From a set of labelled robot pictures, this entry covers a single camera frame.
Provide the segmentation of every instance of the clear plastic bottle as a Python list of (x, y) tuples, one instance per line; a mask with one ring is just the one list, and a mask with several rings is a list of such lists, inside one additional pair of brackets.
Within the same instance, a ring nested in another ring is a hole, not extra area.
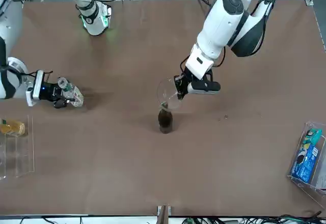
[(25, 124), (20, 121), (0, 119), (0, 131), (10, 136), (21, 136), (25, 133)]
[(81, 107), (84, 102), (84, 96), (80, 90), (64, 77), (59, 77), (58, 85), (62, 89), (62, 95), (67, 99), (74, 99), (70, 102), (75, 107)]

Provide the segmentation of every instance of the brown table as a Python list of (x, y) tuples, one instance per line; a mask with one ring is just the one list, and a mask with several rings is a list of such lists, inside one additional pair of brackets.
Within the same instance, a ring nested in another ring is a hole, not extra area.
[(71, 79), (86, 107), (1, 102), (2, 115), (33, 115), (36, 168), (0, 183), (0, 214), (149, 215), (163, 204), (174, 215), (319, 210), (286, 178), (304, 123), (326, 121), (326, 55), (312, 8), (279, 0), (260, 52), (237, 58), (227, 48), (214, 70), (221, 93), (187, 96), (165, 135), (156, 88), (180, 73), (201, 5), (114, 6), (114, 30), (100, 37), (83, 30), (72, 3), (25, 6), (12, 56)]

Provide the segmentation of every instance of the juice bottle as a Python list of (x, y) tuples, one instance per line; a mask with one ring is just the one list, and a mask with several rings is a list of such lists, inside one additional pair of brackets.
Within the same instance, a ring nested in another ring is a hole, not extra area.
[(0, 119), (0, 131), (10, 136), (21, 136), (25, 133), (25, 125), (20, 121)]

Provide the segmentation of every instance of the brown bottle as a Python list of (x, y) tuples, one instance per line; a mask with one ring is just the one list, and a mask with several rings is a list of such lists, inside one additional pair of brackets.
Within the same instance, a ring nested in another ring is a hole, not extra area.
[[(167, 104), (162, 104), (162, 107), (168, 108)], [(172, 131), (173, 127), (173, 117), (172, 113), (162, 108), (160, 112), (158, 113), (158, 124), (159, 124), (159, 130), (164, 133), (170, 133)]]

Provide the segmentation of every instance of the clear acrylic box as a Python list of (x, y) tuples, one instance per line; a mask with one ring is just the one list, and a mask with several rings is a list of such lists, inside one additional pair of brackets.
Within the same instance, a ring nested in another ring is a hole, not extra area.
[(8, 118), (25, 124), (22, 136), (0, 133), (0, 180), (34, 172), (33, 117)]
[[(294, 177), (292, 175), (292, 168), (294, 163), (296, 162), (297, 156), (300, 151), (300, 146), (306, 136), (306, 133), (310, 129), (322, 129), (322, 135), (315, 145), (318, 149), (318, 154), (315, 160), (314, 168), (308, 183), (304, 182), (298, 177)], [(288, 172), (288, 178), (296, 184), (302, 191), (304, 191), (307, 195), (309, 195), (314, 201), (316, 201), (323, 209), (326, 209), (326, 124), (317, 123), (317, 122), (307, 122), (302, 131), (301, 138), (299, 144), (296, 148), (295, 155), (293, 157), (293, 161), (291, 162), (291, 166)]]

